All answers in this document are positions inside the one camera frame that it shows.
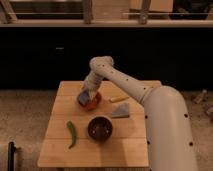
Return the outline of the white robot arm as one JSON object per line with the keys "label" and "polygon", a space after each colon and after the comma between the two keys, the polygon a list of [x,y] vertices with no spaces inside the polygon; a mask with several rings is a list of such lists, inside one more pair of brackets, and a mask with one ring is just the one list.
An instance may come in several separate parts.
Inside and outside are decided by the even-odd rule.
{"label": "white robot arm", "polygon": [[116,70],[110,56],[93,57],[89,66],[83,106],[91,104],[107,78],[144,107],[151,171],[199,171],[188,109],[179,91],[165,85],[152,87]]}

